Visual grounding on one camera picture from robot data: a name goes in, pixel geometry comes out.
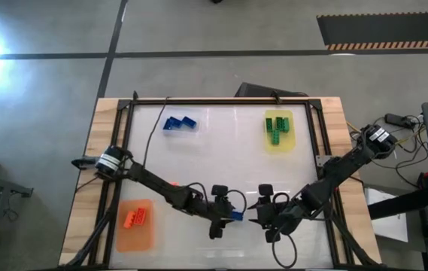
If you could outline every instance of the blue block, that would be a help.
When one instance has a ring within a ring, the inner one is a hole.
[[[194,120],[188,118],[188,117],[184,117],[184,119],[182,120],[182,122],[187,125],[190,128],[195,128],[197,125],[197,122],[195,122]]]
[[[163,125],[163,129],[171,129],[171,128],[172,128],[172,122],[170,121],[170,119],[167,119],[167,121]]]
[[[169,120],[172,123],[172,126],[175,126],[177,128],[182,125],[182,122],[174,117],[170,117]]]
[[[244,220],[244,215],[241,212],[232,211],[230,213],[230,218],[235,220],[235,221],[242,221],[242,220]]]

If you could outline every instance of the wooden table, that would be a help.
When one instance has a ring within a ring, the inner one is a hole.
[[[258,98],[235,98],[235,99],[258,99]],[[323,106],[323,114],[326,122],[327,133],[329,136],[332,155],[342,156],[351,150],[351,139],[349,137],[348,127],[341,100],[339,97],[309,97],[292,99],[320,99]],[[95,114],[93,116],[90,135],[87,141],[85,155],[99,156],[109,146],[111,141],[114,119],[117,111],[119,99],[100,99],[97,103]],[[120,124],[120,133],[118,141],[123,140],[124,120]],[[317,135],[317,144],[323,150],[323,142],[320,138],[320,127],[317,118],[314,116],[314,126]],[[84,184],[93,178],[94,170],[86,170],[80,174],[78,186]],[[71,207],[71,214],[68,221],[65,240],[59,259],[59,264],[68,263],[77,251],[88,239],[95,225],[96,211],[99,205],[100,191],[102,182],[100,180],[83,187],[74,197]],[[378,263],[381,262],[378,245],[372,229],[371,218],[366,205],[363,187],[361,183],[348,179],[339,188],[341,193],[342,205],[345,212],[348,229],[354,238],[359,242],[367,254]],[[100,239],[99,253],[97,260],[101,261],[105,242],[106,230]],[[345,263],[345,254],[342,247],[341,237],[336,233],[336,245],[338,246],[339,258]]]

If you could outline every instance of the yellow and black striped mat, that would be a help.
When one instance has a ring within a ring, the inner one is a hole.
[[[328,50],[428,48],[428,12],[317,16]]]

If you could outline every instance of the gray floor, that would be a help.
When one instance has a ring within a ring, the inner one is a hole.
[[[108,51],[120,0],[0,0],[0,53]],[[315,15],[428,11],[428,0],[130,0],[117,51],[323,49]],[[55,266],[62,246],[104,59],[0,60],[0,176],[35,188],[12,199],[20,219],[0,228],[0,270]],[[247,81],[310,96],[340,96],[358,127],[420,113],[428,54],[116,59],[107,97],[233,96]],[[408,156],[397,151],[382,161]],[[413,179],[428,161],[403,171]],[[368,184],[407,191],[395,172],[367,166]],[[422,267],[419,220],[409,244],[379,239],[383,261]]]

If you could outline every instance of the green lego brick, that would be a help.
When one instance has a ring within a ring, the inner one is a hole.
[[[266,118],[266,129],[267,132],[272,132],[272,119],[270,117]]]
[[[283,122],[284,122],[284,130],[283,130],[283,132],[289,132],[289,118],[285,117],[284,120],[283,120]]]
[[[277,130],[272,131],[272,144],[273,145],[279,145],[280,142],[280,133]]]
[[[275,118],[275,129],[278,131],[284,130],[284,120],[282,119],[282,117]]]

